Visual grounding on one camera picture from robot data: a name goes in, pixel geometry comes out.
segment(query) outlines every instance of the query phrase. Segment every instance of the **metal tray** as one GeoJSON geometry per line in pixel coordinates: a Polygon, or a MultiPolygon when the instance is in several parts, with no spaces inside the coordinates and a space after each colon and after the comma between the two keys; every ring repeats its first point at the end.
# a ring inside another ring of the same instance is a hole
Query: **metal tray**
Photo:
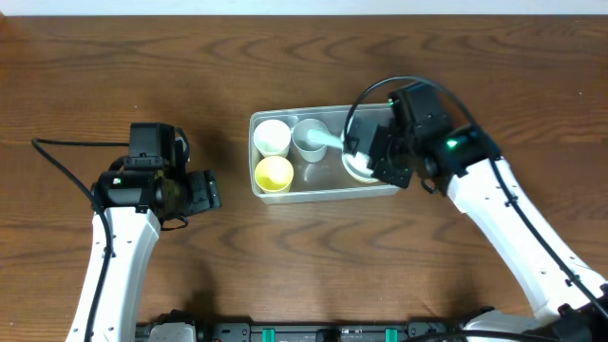
{"type": "MultiPolygon", "coordinates": [[[[394,195],[399,187],[382,182],[365,184],[355,180],[342,164],[342,152],[336,148],[327,149],[322,161],[309,163],[304,161],[294,142],[291,142],[287,159],[294,166],[294,180],[289,193],[264,194],[254,179],[256,165],[262,156],[254,146],[254,130],[262,122],[270,119],[281,120],[291,129],[302,120],[318,119],[325,123],[330,132],[340,136],[344,129],[344,121],[349,112],[349,105],[312,107],[299,109],[282,109],[258,112],[251,117],[249,123],[249,176],[254,194],[266,204],[295,203],[318,200],[345,200],[375,196],[394,195]]],[[[387,104],[362,104],[357,107],[357,116],[373,115],[378,117],[380,124],[388,123],[392,113],[387,104]]]]}

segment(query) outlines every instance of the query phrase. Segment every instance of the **wooden table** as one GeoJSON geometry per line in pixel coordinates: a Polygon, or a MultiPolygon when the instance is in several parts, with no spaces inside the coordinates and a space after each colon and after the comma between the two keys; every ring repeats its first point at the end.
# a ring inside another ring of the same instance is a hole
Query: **wooden table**
{"type": "MultiPolygon", "coordinates": [[[[420,74],[453,89],[556,231],[608,275],[605,17],[89,17],[0,24],[0,341],[63,340],[92,212],[32,137],[127,141],[182,126],[220,211],[162,234],[140,310],[255,321],[402,321],[494,305],[529,314],[478,228],[418,185],[395,197],[267,206],[249,181],[256,111],[345,105],[420,74]]],[[[389,89],[371,102],[386,100],[389,89]]],[[[49,147],[85,184],[123,148],[49,147]]]]}

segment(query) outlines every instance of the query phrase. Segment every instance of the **black cable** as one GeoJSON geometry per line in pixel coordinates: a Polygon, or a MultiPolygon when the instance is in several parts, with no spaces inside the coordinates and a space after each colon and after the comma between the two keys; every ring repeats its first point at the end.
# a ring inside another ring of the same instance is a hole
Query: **black cable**
{"type": "Polygon", "coordinates": [[[513,194],[511,194],[511,192],[507,189],[507,187],[504,183],[504,180],[503,180],[503,176],[501,175],[500,171],[498,170],[498,166],[496,165],[496,161],[494,160],[495,156],[492,156],[493,152],[490,148],[489,138],[486,136],[486,134],[480,128],[479,124],[477,123],[475,118],[473,118],[473,115],[468,111],[465,104],[456,96],[456,94],[454,94],[453,92],[448,90],[446,87],[444,87],[436,82],[433,82],[429,79],[426,79],[424,77],[419,77],[419,76],[394,76],[394,77],[389,77],[387,79],[378,81],[373,85],[370,85],[354,101],[354,103],[351,106],[351,109],[349,110],[349,114],[346,117],[346,121],[344,123],[344,149],[345,149],[345,151],[349,152],[349,153],[352,152],[351,147],[348,144],[349,138],[350,138],[348,135],[348,128],[349,128],[349,123],[352,119],[354,110],[377,87],[386,85],[391,82],[396,82],[396,81],[415,81],[415,82],[423,83],[425,85],[432,86],[435,89],[446,94],[448,96],[448,98],[458,106],[458,109],[463,113],[463,115],[465,115],[465,118],[468,120],[468,122],[471,124],[471,126],[480,135],[481,141],[482,141],[482,148],[484,149],[484,152],[488,155],[488,159],[490,161],[490,166],[492,167],[492,172],[494,173],[494,176],[496,177],[496,180],[498,181],[499,185],[503,189],[504,195],[506,196],[506,199],[507,199],[507,203],[513,207],[513,210],[515,210],[517,215],[522,220],[523,224],[525,224],[525,226],[528,228],[530,233],[532,233],[534,238],[536,238],[537,242],[541,245],[541,247],[545,250],[545,252],[553,259],[553,261],[555,261],[555,263],[560,267],[560,269],[566,274],[568,279],[570,281],[572,281],[572,283],[575,284],[577,286],[577,288],[579,288],[579,290],[587,297],[587,299],[589,299],[589,302],[594,306],[594,308],[596,308],[598,310],[599,314],[601,316],[603,316],[604,319],[608,320],[608,312],[606,311],[606,309],[604,309],[601,306],[598,299],[591,293],[591,291],[589,291],[589,289],[587,289],[584,286],[584,284],[582,284],[582,282],[579,279],[579,276],[576,275],[574,272],[572,272],[572,270],[570,270],[570,268],[565,264],[565,262],[563,262],[563,260],[560,259],[560,256],[558,256],[558,254],[553,250],[553,248],[551,248],[551,246],[549,246],[547,241],[542,237],[542,235],[539,233],[539,231],[536,229],[536,227],[534,227],[532,222],[530,222],[528,217],[523,213],[522,208],[520,208],[519,204],[517,203],[517,199],[515,199],[513,194]]]}
{"type": "Polygon", "coordinates": [[[47,151],[40,145],[40,143],[48,143],[48,144],[57,144],[57,145],[69,145],[69,146],[100,146],[100,147],[108,147],[108,146],[129,146],[127,142],[59,142],[47,139],[32,139],[31,144],[34,148],[49,161],[55,167],[57,167],[66,177],[68,177],[71,181],[78,186],[78,188],[85,194],[88,200],[91,202],[93,206],[93,210],[102,220],[102,225],[104,227],[105,233],[105,248],[104,248],[104,263],[102,264],[102,270],[99,274],[99,280],[97,281],[97,287],[95,288],[95,294],[93,295],[93,300],[91,302],[91,309],[88,312],[88,319],[86,320],[86,329],[85,329],[85,342],[89,342],[91,340],[91,335],[93,332],[93,323],[95,322],[95,314],[97,313],[97,308],[99,306],[99,299],[102,295],[102,289],[104,288],[105,275],[107,274],[107,268],[110,263],[110,259],[114,254],[114,249],[112,248],[112,234],[110,232],[110,226],[107,223],[107,218],[105,217],[104,210],[102,206],[95,200],[93,194],[86,188],[86,186],[76,178],[69,170],[67,170],[63,165],[61,165],[57,160],[55,160],[52,156],[49,155],[47,151]]]}
{"type": "Polygon", "coordinates": [[[524,333],[513,332],[490,332],[490,331],[462,331],[462,332],[444,332],[424,334],[415,337],[409,337],[408,342],[423,342],[423,341],[446,341],[452,338],[467,338],[467,337],[485,337],[485,338],[501,338],[511,341],[521,342],[560,342],[557,338],[534,336],[524,333]]]}

